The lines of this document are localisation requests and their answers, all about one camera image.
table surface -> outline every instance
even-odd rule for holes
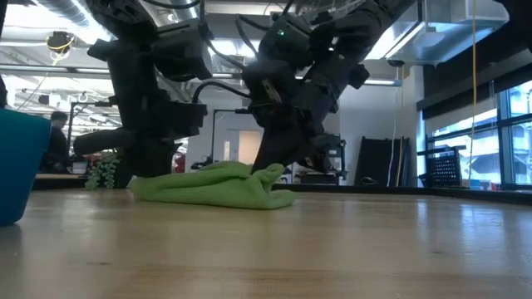
[[[251,211],[34,192],[0,228],[2,299],[531,298],[532,209],[299,194]]]
[[[81,174],[37,174],[35,179],[79,179]]]

potted plant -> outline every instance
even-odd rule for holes
[[[85,187],[89,190],[97,189],[101,180],[103,185],[108,189],[115,188],[115,173],[116,166],[120,163],[116,152],[101,153],[100,160],[96,162],[89,172],[89,179],[85,183]]]

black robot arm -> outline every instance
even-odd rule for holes
[[[314,30],[288,14],[275,20],[260,43],[257,61],[242,74],[250,90],[249,109],[264,128],[254,171],[293,162],[321,172],[331,169],[328,152],[337,142],[322,122],[337,111],[347,85],[358,89],[369,77],[359,63],[415,1],[366,0]],[[307,66],[305,77],[296,80],[296,72]]]
[[[76,138],[74,151],[90,154],[122,147],[134,174],[154,177],[171,171],[174,140],[199,133],[205,105],[172,100],[159,88],[157,72],[172,81],[212,77],[204,43],[209,27],[190,19],[156,27],[134,0],[88,0],[95,19],[117,39],[98,41],[88,54],[107,62],[122,127]]]

air duct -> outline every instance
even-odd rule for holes
[[[72,31],[88,44],[94,44],[98,38],[110,41],[112,34],[103,28],[86,7],[85,0],[33,0],[58,17],[72,23]]]
[[[173,4],[173,5],[185,5],[190,2],[191,0],[159,0],[159,2],[163,2],[166,4]],[[168,8],[162,8],[158,7],[153,4],[149,4],[144,1],[140,1],[140,5],[148,12],[150,17],[154,20],[155,25],[157,26],[164,26],[164,25],[170,25],[177,22],[181,22],[184,20],[188,20],[191,18],[198,17],[200,15],[200,10],[198,6],[191,7],[188,9],[168,9]]]
[[[510,19],[502,4],[492,0],[476,1],[474,32],[474,0],[425,0],[421,7],[417,4],[411,7],[385,32],[382,40],[393,41],[393,47],[383,47],[385,51],[368,58],[384,56],[386,59],[433,65],[448,61],[471,47],[473,35],[479,42]],[[417,18],[418,9],[423,14],[421,20]]]
[[[192,1],[190,0],[169,0],[170,4],[174,5],[185,5]],[[195,18],[200,15],[200,9],[199,5],[196,5],[194,7],[188,8],[188,9],[180,9],[180,10],[172,10],[172,14],[175,17],[176,22],[182,22],[184,20],[188,20],[190,18]]]

green cloth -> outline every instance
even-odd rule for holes
[[[272,164],[251,174],[251,166],[226,161],[206,166],[195,173],[136,179],[131,191],[140,200],[154,202],[228,208],[282,208],[295,200],[292,191],[272,191],[272,185],[283,172],[281,164]]]

